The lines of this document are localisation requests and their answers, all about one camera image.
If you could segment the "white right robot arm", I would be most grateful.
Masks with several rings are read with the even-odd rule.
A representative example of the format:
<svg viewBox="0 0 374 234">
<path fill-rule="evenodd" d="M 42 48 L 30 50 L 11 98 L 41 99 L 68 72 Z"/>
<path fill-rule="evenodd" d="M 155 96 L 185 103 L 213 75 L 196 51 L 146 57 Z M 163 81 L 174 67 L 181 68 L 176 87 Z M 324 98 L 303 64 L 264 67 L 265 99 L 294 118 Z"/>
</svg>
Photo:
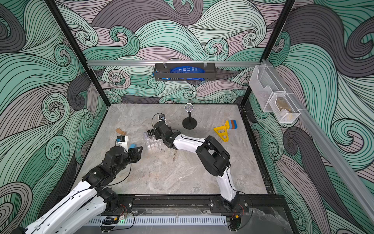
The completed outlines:
<svg viewBox="0 0 374 234">
<path fill-rule="evenodd" d="M 224 200 L 233 202 L 237 198 L 238 192 L 231 183 L 230 155 L 215 137 L 186 136 L 173 130 L 165 121 L 157 122 L 154 130 L 168 148 L 195 153 L 207 172 L 216 177 L 220 195 Z"/>
</svg>

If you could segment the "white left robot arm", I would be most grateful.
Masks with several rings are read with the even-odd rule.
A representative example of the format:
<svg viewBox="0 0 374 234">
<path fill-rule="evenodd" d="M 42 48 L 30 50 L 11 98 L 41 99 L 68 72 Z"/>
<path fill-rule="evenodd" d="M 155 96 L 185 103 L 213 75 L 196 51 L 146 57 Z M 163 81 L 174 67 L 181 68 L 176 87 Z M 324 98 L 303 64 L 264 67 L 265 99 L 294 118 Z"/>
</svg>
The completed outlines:
<svg viewBox="0 0 374 234">
<path fill-rule="evenodd" d="M 73 234 L 89 220 L 115 204 L 118 195 L 111 189 L 117 175 L 127 165 L 141 159 L 143 147 L 126 150 L 112 147 L 103 161 L 92 168 L 82 181 L 57 205 L 26 228 L 17 227 L 14 234 Z"/>
</svg>

